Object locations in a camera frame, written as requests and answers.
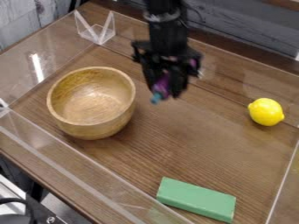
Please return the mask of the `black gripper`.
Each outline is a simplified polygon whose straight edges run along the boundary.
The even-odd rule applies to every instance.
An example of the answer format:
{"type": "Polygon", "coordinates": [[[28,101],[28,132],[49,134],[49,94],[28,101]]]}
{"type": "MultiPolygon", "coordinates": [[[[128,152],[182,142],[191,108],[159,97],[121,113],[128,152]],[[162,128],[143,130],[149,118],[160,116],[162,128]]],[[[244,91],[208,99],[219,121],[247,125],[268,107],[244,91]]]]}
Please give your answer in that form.
{"type": "MultiPolygon", "coordinates": [[[[200,74],[202,53],[188,46],[188,26],[183,17],[148,17],[145,22],[149,39],[135,40],[131,46],[133,47],[133,60],[143,68],[145,84],[148,89],[153,90],[155,84],[164,75],[163,68],[170,65],[186,66],[188,60],[196,59],[200,64],[200,74]]],[[[188,73],[180,67],[174,67],[170,81],[174,98],[179,98],[187,89],[188,80],[188,73]]]]}

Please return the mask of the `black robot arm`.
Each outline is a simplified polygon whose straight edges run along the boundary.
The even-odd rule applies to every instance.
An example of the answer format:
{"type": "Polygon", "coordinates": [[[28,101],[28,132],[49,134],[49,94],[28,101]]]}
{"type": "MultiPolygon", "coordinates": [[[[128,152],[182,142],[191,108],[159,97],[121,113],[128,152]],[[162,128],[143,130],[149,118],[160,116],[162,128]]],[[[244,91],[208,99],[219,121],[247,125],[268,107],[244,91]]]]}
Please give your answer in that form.
{"type": "Polygon", "coordinates": [[[187,8],[183,0],[144,0],[149,39],[131,42],[133,61],[141,65],[151,103],[179,98],[190,77],[199,76],[202,53],[188,46],[187,8]]]}

